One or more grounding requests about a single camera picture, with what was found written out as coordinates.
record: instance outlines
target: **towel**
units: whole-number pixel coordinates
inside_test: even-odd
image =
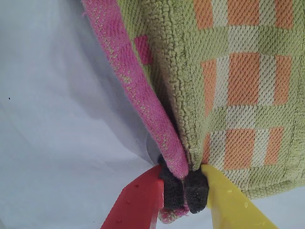
[[[82,2],[175,177],[210,164],[249,198],[305,185],[304,0]]]

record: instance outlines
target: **pink stripe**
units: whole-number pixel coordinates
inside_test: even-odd
[[[158,144],[170,171],[188,174],[183,146],[132,50],[116,0],[83,0],[91,25],[127,96]]]

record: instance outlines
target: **white surface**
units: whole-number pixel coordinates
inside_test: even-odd
[[[0,229],[99,229],[152,166],[147,132],[82,12],[79,0],[1,1]],[[279,228],[301,229],[304,193],[255,204]],[[212,222],[205,210],[157,228]]]

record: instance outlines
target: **foam pad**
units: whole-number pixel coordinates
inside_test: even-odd
[[[200,169],[190,171],[185,177],[184,191],[191,213],[198,213],[205,208],[208,199],[209,186],[206,176]]]
[[[175,178],[167,168],[163,157],[159,157],[159,164],[162,166],[159,178],[164,181],[164,208],[179,209],[184,205],[183,184]]]

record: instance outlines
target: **orange stripe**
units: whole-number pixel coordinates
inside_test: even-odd
[[[259,54],[230,55],[228,105],[255,105],[259,91]]]
[[[229,25],[258,25],[259,0],[228,0]]]
[[[274,105],[285,104],[288,101],[289,79],[291,74],[291,56],[275,56],[275,89]]]
[[[207,134],[203,143],[202,163],[207,165],[209,163],[209,157],[210,157],[210,134]]]
[[[265,165],[275,165],[277,163],[282,137],[283,127],[275,127],[270,129]]]
[[[249,168],[254,150],[255,130],[228,130],[225,138],[225,169]]]
[[[211,0],[194,0],[194,10],[198,29],[213,27],[213,11]]]
[[[205,116],[208,116],[214,103],[216,87],[216,60],[214,59],[202,62],[201,66],[203,68]]]
[[[275,0],[275,26],[283,29],[293,27],[292,0]]]

